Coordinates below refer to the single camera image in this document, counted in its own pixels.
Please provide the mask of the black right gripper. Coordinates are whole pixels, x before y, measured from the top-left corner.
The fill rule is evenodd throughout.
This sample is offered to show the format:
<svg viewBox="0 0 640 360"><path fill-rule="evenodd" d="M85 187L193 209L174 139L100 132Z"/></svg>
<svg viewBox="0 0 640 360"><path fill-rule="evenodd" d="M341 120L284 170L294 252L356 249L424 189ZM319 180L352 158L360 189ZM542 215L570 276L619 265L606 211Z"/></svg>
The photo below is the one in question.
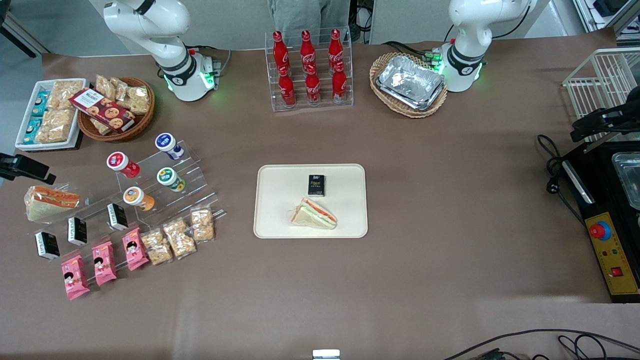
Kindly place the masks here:
<svg viewBox="0 0 640 360"><path fill-rule="evenodd" d="M48 185L53 185L57 176L50 173L50 167L23 155L0 154L0 177L12 182L15 178L26 177Z"/></svg>

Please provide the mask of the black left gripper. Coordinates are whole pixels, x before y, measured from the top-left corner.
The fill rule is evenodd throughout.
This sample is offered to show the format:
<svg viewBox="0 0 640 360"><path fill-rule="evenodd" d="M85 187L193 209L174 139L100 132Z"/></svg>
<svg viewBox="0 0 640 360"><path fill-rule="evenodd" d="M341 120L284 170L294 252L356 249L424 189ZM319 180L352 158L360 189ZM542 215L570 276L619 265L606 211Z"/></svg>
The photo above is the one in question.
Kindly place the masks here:
<svg viewBox="0 0 640 360"><path fill-rule="evenodd" d="M625 104L606 109L603 114L590 114L572 123L570 137L573 142L603 134L601 141L617 136L617 132L638 132L640 130L640 101L627 101Z"/></svg>

